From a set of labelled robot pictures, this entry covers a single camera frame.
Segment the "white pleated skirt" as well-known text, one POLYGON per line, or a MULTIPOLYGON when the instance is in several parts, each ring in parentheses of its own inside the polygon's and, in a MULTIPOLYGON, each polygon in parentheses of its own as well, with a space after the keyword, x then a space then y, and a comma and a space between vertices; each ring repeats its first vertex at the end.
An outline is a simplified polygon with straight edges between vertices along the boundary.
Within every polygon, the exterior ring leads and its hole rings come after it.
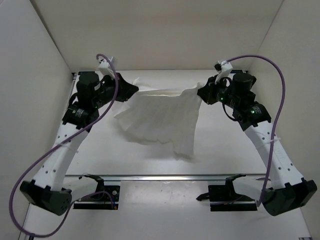
POLYGON ((195 130, 202 99, 198 82, 189 88, 151 87, 139 78, 138 91, 125 102, 116 102, 112 114, 124 133, 143 144, 171 143, 178 156, 194 156, 195 130))

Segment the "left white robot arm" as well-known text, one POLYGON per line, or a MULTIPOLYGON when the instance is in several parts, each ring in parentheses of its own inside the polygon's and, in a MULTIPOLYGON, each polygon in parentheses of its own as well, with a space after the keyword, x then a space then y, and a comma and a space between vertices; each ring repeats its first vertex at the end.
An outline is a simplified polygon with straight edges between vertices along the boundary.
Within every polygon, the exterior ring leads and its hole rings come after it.
POLYGON ((74 201, 103 198, 105 187, 100 176, 85 174, 69 183, 64 183, 64 178, 79 146, 100 117, 99 109, 113 99, 126 102, 138 92, 138 86, 126 82, 120 73, 116 75, 118 82, 109 75, 99 78, 93 71, 78 75, 76 91, 69 99, 55 140, 58 149, 48 155, 32 180, 24 180, 19 187, 32 205, 61 216, 74 201))

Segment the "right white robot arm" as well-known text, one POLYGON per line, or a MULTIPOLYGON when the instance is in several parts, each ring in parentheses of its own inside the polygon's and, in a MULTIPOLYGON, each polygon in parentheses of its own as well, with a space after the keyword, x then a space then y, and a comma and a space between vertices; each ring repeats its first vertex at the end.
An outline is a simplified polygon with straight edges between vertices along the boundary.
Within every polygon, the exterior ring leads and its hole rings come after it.
POLYGON ((208 105, 220 102, 233 110, 230 119, 239 124, 266 167, 264 180, 245 174, 227 177, 226 198, 249 197, 261 203, 271 216, 278 216, 305 206, 318 188, 313 180, 305 180, 296 169, 275 134, 276 122, 266 107, 255 100, 251 88, 256 80, 248 73, 236 73, 232 78, 215 75, 197 95, 208 105))

